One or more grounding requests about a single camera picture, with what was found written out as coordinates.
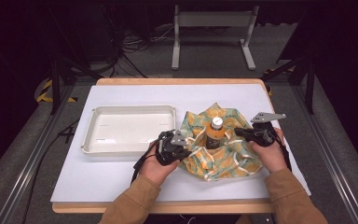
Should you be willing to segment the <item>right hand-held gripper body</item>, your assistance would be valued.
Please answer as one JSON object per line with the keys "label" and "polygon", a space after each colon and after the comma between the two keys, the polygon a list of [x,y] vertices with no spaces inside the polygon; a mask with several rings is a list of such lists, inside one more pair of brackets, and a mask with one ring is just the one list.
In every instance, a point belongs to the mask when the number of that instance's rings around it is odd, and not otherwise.
{"label": "right hand-held gripper body", "polygon": [[251,122],[253,123],[251,140],[256,142],[261,147],[269,147],[274,142],[278,142],[280,144],[282,142],[281,138],[275,132],[271,122],[273,120],[285,118],[285,114],[259,112],[251,119]]}

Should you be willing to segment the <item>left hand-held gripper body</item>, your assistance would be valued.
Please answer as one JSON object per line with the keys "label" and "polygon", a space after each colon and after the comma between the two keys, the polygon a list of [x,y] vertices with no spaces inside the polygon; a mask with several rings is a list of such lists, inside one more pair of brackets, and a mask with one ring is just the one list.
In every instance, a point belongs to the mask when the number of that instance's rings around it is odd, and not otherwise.
{"label": "left hand-held gripper body", "polygon": [[182,161],[178,158],[178,153],[186,149],[187,141],[179,130],[162,132],[158,136],[158,146],[156,158],[163,165],[169,165],[174,161]]}

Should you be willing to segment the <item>orange juice bottle white cap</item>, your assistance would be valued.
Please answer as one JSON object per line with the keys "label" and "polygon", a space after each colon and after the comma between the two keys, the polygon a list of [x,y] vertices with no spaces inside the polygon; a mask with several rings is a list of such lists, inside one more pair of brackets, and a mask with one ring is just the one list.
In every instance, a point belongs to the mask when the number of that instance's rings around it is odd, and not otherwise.
{"label": "orange juice bottle white cap", "polygon": [[206,128],[206,147],[208,149],[216,149],[220,147],[220,140],[225,136],[223,120],[219,117],[212,119]]}

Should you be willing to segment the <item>citrus print fabric bag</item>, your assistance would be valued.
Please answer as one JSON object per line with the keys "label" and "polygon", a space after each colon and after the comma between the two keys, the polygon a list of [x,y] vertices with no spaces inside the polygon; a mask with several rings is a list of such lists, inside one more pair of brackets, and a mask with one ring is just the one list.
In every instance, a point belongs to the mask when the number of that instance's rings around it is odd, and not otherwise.
{"label": "citrus print fabric bag", "polygon": [[[217,148],[207,148],[207,129],[214,118],[222,119],[223,136]],[[199,114],[187,111],[180,131],[191,154],[180,167],[205,181],[256,174],[263,167],[262,162],[244,138],[235,134],[235,128],[251,129],[235,108],[213,104]]]}

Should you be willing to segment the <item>person's left hand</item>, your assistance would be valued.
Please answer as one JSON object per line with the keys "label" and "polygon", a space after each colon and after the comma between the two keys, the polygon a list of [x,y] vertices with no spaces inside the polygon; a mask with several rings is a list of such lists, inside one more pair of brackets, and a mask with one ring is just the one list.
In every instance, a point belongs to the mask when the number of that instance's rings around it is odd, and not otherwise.
{"label": "person's left hand", "polygon": [[157,186],[161,186],[168,175],[178,167],[180,162],[174,161],[169,165],[163,166],[158,162],[155,152],[156,148],[152,147],[146,156],[145,162],[141,167],[139,174],[148,178]]}

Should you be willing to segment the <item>person's right hand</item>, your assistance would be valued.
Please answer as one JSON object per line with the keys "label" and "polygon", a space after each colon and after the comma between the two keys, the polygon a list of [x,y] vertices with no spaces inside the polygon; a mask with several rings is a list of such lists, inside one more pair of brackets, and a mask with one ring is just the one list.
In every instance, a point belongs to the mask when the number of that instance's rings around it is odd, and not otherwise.
{"label": "person's right hand", "polygon": [[258,158],[262,161],[264,167],[272,174],[287,167],[281,145],[275,141],[269,147],[261,147],[256,142],[250,142],[251,148],[254,150]]}

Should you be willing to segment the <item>white plastic tray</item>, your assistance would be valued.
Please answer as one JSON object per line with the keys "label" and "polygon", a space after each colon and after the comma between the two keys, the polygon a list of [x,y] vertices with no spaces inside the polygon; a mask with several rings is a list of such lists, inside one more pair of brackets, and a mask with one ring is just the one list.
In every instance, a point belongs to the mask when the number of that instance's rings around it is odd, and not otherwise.
{"label": "white plastic tray", "polygon": [[161,132],[175,128],[171,105],[98,106],[81,145],[90,156],[141,156]]}

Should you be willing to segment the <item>wooden table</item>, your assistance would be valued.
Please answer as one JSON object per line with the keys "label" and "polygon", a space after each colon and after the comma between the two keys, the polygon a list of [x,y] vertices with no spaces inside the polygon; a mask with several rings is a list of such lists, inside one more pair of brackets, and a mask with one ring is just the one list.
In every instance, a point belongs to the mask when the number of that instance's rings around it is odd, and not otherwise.
{"label": "wooden table", "polygon": [[[132,176],[132,162],[97,158],[81,150],[91,111],[99,105],[171,105],[176,119],[218,103],[238,109],[247,119],[270,112],[273,105],[257,78],[102,78],[85,103],[51,202],[56,213],[101,213]],[[203,181],[176,169],[165,181],[152,211],[155,214],[256,214],[273,207],[264,184],[266,170],[256,175]]]}

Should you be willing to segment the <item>black metal stand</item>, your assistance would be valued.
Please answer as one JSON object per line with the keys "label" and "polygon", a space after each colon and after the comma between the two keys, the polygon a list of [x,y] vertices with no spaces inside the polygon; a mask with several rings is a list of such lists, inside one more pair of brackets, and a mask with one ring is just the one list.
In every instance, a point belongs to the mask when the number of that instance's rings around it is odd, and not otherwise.
{"label": "black metal stand", "polygon": [[313,89],[314,89],[314,81],[315,81],[315,74],[314,74],[314,64],[312,58],[308,57],[299,57],[296,58],[284,65],[266,71],[264,75],[260,78],[262,81],[266,82],[273,77],[293,68],[291,75],[288,78],[288,82],[292,86],[298,86],[301,81],[306,78],[306,90],[305,90],[305,105],[308,109],[310,114],[313,114]]}
{"label": "black metal stand", "polygon": [[72,67],[86,74],[89,77],[93,77],[98,80],[102,78],[101,75],[91,71],[84,65],[80,65],[71,61],[67,58],[59,57],[56,58],[52,63],[51,80],[52,80],[52,99],[53,106],[51,109],[51,115],[54,115],[63,101],[63,93],[61,86],[73,86],[76,84],[76,75],[72,70]]}

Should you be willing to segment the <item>grey metal stand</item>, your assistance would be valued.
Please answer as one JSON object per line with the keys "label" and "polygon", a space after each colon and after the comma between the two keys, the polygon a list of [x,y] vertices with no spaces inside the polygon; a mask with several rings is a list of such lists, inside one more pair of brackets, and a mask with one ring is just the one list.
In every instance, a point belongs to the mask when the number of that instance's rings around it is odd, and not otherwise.
{"label": "grey metal stand", "polygon": [[255,27],[258,10],[259,6],[244,11],[182,11],[176,5],[173,20],[172,70],[179,69],[181,27],[243,27],[246,34],[239,43],[248,69],[254,71],[255,62],[249,43]]}

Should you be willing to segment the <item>yellow black hazard tape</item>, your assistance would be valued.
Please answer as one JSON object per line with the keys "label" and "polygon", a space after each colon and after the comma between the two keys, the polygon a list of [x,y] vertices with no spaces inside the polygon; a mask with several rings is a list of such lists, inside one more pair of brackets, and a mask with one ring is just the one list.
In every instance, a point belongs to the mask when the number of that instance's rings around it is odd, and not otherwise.
{"label": "yellow black hazard tape", "polygon": [[53,102],[52,94],[52,79],[45,79],[40,85],[38,90],[35,92],[35,100],[37,102]]}

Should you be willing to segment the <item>aluminium frame rail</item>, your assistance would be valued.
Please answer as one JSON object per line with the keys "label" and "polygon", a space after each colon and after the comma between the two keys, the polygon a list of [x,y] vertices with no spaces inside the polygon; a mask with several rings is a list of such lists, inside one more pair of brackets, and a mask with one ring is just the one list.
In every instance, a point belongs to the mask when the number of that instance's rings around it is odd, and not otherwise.
{"label": "aluminium frame rail", "polygon": [[317,119],[309,112],[305,104],[305,94],[302,90],[294,86],[292,88],[296,99],[299,101],[302,111],[305,113],[307,123],[309,124],[314,136],[317,139],[319,151],[326,164],[327,170],[331,175],[337,191],[345,204],[345,207],[351,217],[353,224],[358,224],[358,202],[349,186],[347,178],[342,173],[335,156],[324,137],[323,131],[317,122]]}
{"label": "aluminium frame rail", "polygon": [[62,89],[60,104],[53,114],[52,105],[40,105],[15,138],[7,153],[0,160],[0,187],[2,194],[0,224],[8,224],[24,192],[33,180],[37,165],[48,146],[48,140],[62,112],[64,101],[72,94],[73,86]]}

